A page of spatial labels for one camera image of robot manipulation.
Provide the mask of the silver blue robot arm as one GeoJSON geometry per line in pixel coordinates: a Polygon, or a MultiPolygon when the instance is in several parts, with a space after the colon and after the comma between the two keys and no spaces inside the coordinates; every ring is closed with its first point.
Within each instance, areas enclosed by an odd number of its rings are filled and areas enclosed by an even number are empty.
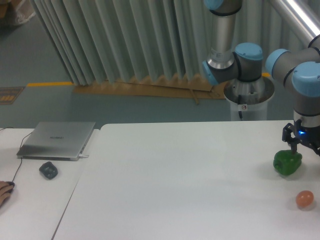
{"type": "Polygon", "coordinates": [[[270,4],[289,24],[306,48],[293,53],[273,51],[267,59],[259,45],[241,43],[232,47],[240,0],[207,0],[205,6],[215,19],[211,51],[202,63],[212,85],[226,83],[224,95],[234,117],[243,119],[246,111],[258,111],[273,95],[274,86],[262,77],[265,67],[293,96],[293,123],[282,130],[282,140],[292,152],[298,145],[320,152],[320,21],[300,0],[272,0],[270,4]]]}

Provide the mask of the gloved human hand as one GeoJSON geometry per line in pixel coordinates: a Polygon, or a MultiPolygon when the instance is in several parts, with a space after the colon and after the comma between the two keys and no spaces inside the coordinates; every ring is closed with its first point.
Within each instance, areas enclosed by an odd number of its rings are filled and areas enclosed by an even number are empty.
{"type": "Polygon", "coordinates": [[[11,188],[6,181],[0,182],[0,206],[11,196],[11,193],[8,193],[11,188]]]}

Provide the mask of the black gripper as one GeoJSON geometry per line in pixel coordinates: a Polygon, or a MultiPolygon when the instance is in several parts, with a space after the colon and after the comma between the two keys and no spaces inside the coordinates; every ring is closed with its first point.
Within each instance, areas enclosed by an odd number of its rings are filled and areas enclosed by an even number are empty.
{"type": "Polygon", "coordinates": [[[282,141],[287,143],[292,154],[297,152],[298,144],[311,148],[316,155],[320,156],[320,127],[305,127],[302,120],[287,123],[282,129],[282,141]]]}

